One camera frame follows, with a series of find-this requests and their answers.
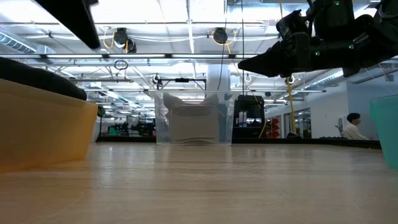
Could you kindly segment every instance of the teal container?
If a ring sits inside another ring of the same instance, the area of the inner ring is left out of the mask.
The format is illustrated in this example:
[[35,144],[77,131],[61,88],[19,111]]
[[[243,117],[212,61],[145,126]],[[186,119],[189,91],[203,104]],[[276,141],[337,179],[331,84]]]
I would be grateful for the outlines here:
[[371,100],[370,105],[384,158],[388,165],[398,169],[398,95]]

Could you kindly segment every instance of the person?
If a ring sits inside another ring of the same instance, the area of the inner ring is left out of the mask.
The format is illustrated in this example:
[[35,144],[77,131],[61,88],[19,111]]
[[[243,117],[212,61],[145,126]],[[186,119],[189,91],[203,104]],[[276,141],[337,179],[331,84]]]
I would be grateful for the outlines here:
[[371,138],[367,138],[359,133],[359,129],[357,125],[361,124],[361,115],[359,113],[350,113],[347,116],[347,120],[349,124],[343,130],[343,137],[347,139],[355,139],[355,140],[369,140]]

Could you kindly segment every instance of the clear plastic bin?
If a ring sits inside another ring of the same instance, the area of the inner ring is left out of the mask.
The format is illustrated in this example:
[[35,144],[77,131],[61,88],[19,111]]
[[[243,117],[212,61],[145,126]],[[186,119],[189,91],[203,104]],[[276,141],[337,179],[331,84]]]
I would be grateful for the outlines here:
[[234,102],[239,93],[156,91],[158,144],[231,145]]
[[370,103],[384,158],[391,167],[398,169],[398,95],[371,100]]

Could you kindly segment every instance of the yellow pole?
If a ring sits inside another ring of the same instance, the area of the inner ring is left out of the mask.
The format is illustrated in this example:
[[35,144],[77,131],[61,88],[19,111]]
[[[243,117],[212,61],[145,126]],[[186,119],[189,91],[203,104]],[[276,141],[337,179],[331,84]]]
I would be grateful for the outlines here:
[[289,78],[286,78],[286,84],[287,84],[287,89],[288,89],[288,92],[289,92],[290,108],[292,109],[291,116],[290,116],[292,118],[292,128],[293,128],[293,132],[297,133],[296,132],[296,120],[294,118],[292,86],[289,83]]

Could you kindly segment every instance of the white wall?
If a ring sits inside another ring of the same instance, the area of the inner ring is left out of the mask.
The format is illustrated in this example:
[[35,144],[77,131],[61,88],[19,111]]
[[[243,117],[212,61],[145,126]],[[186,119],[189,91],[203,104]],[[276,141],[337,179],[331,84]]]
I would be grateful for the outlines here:
[[[326,93],[310,93],[305,101],[294,101],[294,110],[311,109],[312,138],[340,137],[338,119],[348,114],[346,81],[338,87],[326,88]],[[290,105],[278,106],[266,112],[266,118],[290,113]]]
[[380,77],[361,84],[348,82],[348,109],[350,113],[361,114],[361,124],[358,125],[359,131],[363,136],[372,137],[379,140],[376,126],[370,116],[369,102],[373,99],[391,96],[398,93],[397,82],[386,82],[384,77]]

